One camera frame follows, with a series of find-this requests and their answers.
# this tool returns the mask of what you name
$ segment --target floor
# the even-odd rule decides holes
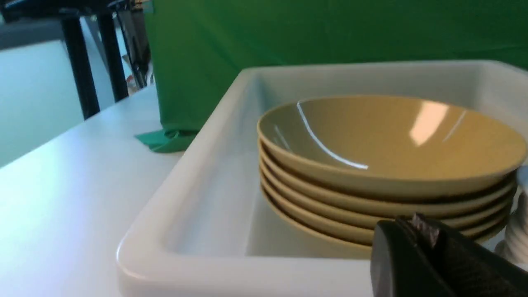
[[[81,22],[101,110],[114,104],[108,72]],[[126,53],[118,31],[121,51]],[[0,51],[0,168],[83,122],[68,52],[56,40]],[[126,65],[125,74],[131,71]]]

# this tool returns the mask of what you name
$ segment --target white plastic bin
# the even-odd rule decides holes
[[[372,296],[369,261],[314,258],[259,191],[260,115],[303,98],[347,94],[408,95],[461,105],[528,138],[528,76],[499,62],[245,70],[123,239],[117,257],[122,294]],[[486,246],[493,248],[499,239]]]

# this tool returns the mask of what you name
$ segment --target stack of bowls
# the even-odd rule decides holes
[[[300,101],[258,133],[263,196],[326,257],[369,257],[379,220],[415,212],[483,242],[506,225],[526,158],[503,123],[408,97]]]

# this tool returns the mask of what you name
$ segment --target table surface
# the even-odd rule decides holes
[[[1,296],[120,296],[119,241],[182,155],[134,138],[160,127],[149,87],[0,170]]]

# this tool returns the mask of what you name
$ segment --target green backdrop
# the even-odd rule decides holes
[[[528,68],[526,0],[153,0],[162,131],[187,148],[237,74],[270,65],[493,59]]]

